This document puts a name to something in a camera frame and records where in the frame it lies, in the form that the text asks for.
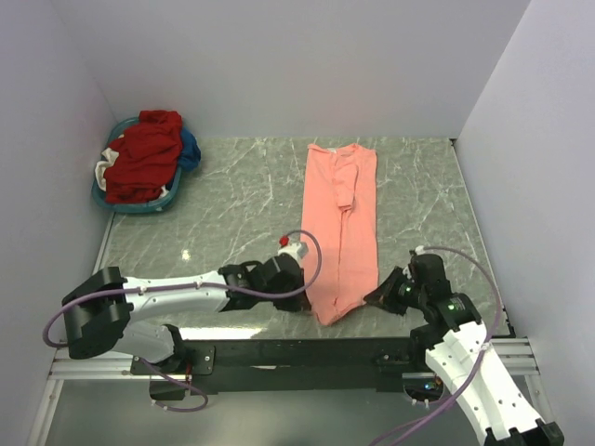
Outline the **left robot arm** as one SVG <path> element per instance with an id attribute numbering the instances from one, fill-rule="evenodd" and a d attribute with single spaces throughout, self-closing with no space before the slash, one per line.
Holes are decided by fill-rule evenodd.
<path id="1" fill-rule="evenodd" d="M 304 272 L 293 256 L 283 253 L 266 262 L 159 280 L 125 277 L 119 268 L 107 267 L 62 300 L 67 349 L 73 360 L 115 351 L 173 371 L 191 353 L 178 327 L 155 325 L 153 318 L 184 311 L 249 310 L 264 302 L 286 312 L 310 310 Z"/>

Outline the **pink t shirt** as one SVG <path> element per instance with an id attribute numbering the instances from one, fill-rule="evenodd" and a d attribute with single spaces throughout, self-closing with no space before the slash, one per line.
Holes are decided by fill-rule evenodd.
<path id="1" fill-rule="evenodd" d="M 378 286 L 377 154 L 358 144 L 308 147 L 301 228 L 321 246 L 322 267 L 306 291 L 328 326 Z"/>

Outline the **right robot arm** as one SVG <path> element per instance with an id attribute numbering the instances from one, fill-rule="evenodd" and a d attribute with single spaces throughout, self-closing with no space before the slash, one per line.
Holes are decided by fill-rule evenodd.
<path id="1" fill-rule="evenodd" d="M 410 363 L 432 371 L 449 392 L 422 418 L 390 431 L 400 445 L 454 406 L 466 415 L 481 445 L 562 445 L 565 437 L 527 401 L 496 353 L 497 326 L 485 325 L 471 299 L 453 291 L 442 246 L 419 246 L 406 268 L 395 268 L 365 302 L 403 315 L 414 308 L 425 325 L 412 330 Z"/>

